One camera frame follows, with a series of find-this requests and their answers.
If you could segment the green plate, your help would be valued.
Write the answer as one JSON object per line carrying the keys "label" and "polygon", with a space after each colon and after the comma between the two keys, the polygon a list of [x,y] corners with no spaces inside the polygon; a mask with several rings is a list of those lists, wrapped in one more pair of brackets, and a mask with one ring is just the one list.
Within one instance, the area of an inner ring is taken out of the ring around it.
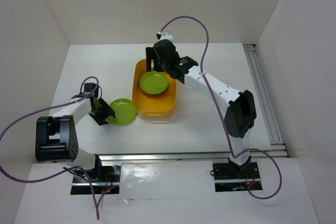
{"label": "green plate", "polygon": [[162,72],[150,71],[140,78],[139,85],[142,91],[156,94],[168,88],[169,80]]}
{"label": "green plate", "polygon": [[132,105],[132,101],[126,98],[119,98],[110,103],[110,108],[114,111],[115,116],[109,116],[111,124],[125,126],[133,122],[137,111]]}

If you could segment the black plate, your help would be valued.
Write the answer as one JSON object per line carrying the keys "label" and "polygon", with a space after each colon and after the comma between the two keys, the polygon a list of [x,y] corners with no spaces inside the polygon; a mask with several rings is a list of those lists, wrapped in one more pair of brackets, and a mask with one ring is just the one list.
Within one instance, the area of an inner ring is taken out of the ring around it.
{"label": "black plate", "polygon": [[156,94],[151,94],[151,93],[146,93],[144,91],[141,91],[146,97],[150,97],[150,98],[157,98],[160,97],[162,95],[165,95],[167,93],[167,90],[161,92],[161,93],[156,93]]}

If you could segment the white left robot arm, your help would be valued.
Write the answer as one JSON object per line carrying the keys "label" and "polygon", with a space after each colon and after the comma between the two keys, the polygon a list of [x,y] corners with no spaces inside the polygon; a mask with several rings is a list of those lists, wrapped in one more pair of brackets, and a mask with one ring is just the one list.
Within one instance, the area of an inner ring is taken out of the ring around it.
{"label": "white left robot arm", "polygon": [[99,126],[115,118],[115,111],[103,98],[80,93],[71,102],[51,116],[42,116],[36,122],[35,157],[39,162],[65,163],[85,169],[85,176],[99,181],[106,173],[97,154],[79,147],[76,125],[89,115]]}

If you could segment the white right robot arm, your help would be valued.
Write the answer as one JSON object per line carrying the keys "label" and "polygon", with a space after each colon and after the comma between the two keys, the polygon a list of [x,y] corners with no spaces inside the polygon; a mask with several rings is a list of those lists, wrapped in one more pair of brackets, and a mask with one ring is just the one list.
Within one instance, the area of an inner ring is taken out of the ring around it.
{"label": "white right robot arm", "polygon": [[168,39],[147,47],[145,55],[147,71],[166,72],[169,77],[195,88],[214,101],[228,141],[229,172],[235,178],[242,177],[251,162],[250,134],[257,117],[253,94],[219,81],[194,59],[180,57]]}

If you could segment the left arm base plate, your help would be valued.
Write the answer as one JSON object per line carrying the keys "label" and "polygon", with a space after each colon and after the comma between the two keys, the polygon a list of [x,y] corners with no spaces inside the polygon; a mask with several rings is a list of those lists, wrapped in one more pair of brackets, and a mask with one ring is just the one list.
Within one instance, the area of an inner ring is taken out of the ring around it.
{"label": "left arm base plate", "polygon": [[[82,171],[70,172],[72,177],[71,195],[90,195],[89,180]],[[102,166],[101,174],[94,175],[88,172],[93,191],[96,195],[116,195],[120,192],[121,165]]]}

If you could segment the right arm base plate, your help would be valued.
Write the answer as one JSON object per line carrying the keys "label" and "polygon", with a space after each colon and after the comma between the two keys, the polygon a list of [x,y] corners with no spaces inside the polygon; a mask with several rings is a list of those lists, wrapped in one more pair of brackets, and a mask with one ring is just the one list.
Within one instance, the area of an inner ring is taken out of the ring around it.
{"label": "right arm base plate", "polygon": [[229,169],[228,163],[213,163],[210,175],[214,177],[215,191],[247,191],[262,190],[259,168],[256,162],[249,164],[241,175],[234,175]]}

